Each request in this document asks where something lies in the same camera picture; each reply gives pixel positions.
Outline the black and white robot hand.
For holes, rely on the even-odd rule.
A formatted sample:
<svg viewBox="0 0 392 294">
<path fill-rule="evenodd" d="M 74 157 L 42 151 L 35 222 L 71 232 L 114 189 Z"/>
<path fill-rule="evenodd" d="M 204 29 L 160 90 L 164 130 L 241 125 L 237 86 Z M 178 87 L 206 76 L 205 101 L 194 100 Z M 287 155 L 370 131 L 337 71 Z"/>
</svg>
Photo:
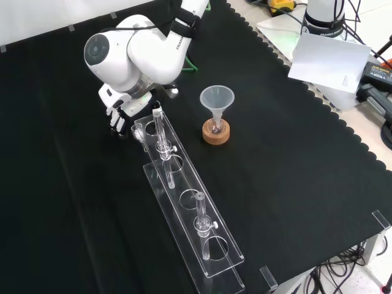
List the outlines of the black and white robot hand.
<svg viewBox="0 0 392 294">
<path fill-rule="evenodd" d="M 131 96 L 126 92 L 117 92 L 108 84 L 99 89 L 99 97 L 106 106 L 106 115 L 110 119 L 112 131 L 123 136 L 127 133 L 129 124 L 142 110 L 153 101 L 155 88 L 149 88 L 141 96 Z"/>
</svg>

